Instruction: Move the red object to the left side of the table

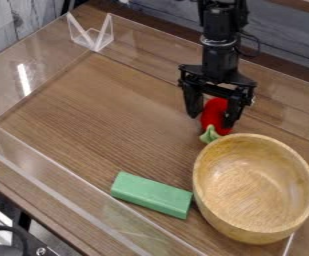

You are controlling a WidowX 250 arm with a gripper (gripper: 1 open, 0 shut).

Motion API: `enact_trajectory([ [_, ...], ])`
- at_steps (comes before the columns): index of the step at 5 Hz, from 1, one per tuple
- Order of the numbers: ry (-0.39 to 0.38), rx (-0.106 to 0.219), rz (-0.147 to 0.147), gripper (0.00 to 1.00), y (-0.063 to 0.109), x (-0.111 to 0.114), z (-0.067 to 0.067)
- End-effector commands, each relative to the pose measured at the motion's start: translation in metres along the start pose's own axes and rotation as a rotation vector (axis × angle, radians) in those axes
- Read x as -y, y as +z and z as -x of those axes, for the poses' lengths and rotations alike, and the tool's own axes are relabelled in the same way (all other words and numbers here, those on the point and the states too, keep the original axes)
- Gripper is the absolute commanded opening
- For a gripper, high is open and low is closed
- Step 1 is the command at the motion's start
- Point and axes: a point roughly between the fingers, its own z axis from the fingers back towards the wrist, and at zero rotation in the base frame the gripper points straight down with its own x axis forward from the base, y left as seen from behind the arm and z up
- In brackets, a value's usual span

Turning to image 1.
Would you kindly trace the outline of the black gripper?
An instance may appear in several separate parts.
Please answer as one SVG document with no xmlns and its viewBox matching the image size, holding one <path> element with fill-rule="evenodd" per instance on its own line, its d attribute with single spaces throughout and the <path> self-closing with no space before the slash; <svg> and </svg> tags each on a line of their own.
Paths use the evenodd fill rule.
<svg viewBox="0 0 309 256">
<path fill-rule="evenodd" d="M 240 119 L 243 104 L 245 106 L 253 104 L 257 82 L 239 71 L 231 71 L 224 77 L 211 77 L 203 71 L 201 65 L 181 64 L 179 70 L 181 71 L 179 85 L 184 90 L 187 112 L 192 118 L 196 118 L 204 110 L 203 93 L 221 98 L 229 98 L 235 92 L 240 93 L 240 96 L 229 98 L 224 113 L 224 127 L 232 128 Z"/>
</svg>

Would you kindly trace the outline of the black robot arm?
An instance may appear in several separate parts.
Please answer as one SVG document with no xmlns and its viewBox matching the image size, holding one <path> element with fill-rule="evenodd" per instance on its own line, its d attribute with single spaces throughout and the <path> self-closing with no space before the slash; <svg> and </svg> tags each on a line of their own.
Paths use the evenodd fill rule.
<svg viewBox="0 0 309 256">
<path fill-rule="evenodd" d="M 179 86 L 184 91 L 188 115 L 205 110 L 204 95 L 228 101 L 223 127 L 232 128 L 247 106 L 253 104 L 257 82 L 240 73 L 241 36 L 248 25 L 247 0 L 197 0 L 203 26 L 203 63 L 181 64 Z"/>
</svg>

